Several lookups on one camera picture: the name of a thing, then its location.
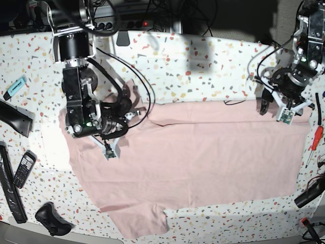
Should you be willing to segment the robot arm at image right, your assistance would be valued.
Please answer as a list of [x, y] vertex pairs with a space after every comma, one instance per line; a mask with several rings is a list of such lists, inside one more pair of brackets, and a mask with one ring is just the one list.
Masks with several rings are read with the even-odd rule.
[[280, 114], [302, 115], [304, 107], [315, 107], [302, 92], [324, 73], [324, 1], [302, 1], [289, 41], [294, 52], [292, 62], [271, 78], [256, 76], [264, 87], [260, 115], [267, 113], [272, 102], [277, 103]]

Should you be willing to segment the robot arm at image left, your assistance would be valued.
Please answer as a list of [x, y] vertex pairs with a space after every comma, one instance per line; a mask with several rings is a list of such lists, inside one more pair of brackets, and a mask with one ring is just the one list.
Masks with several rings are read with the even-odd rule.
[[[128, 132], [126, 115], [131, 100], [111, 75], [94, 60], [97, 36], [117, 32], [95, 29], [91, 1], [47, 1], [47, 18], [53, 33], [54, 61], [64, 63], [62, 90], [66, 96], [66, 130], [75, 138], [119, 138]], [[101, 101], [94, 93], [98, 77], [93, 65], [117, 91], [114, 102]]]

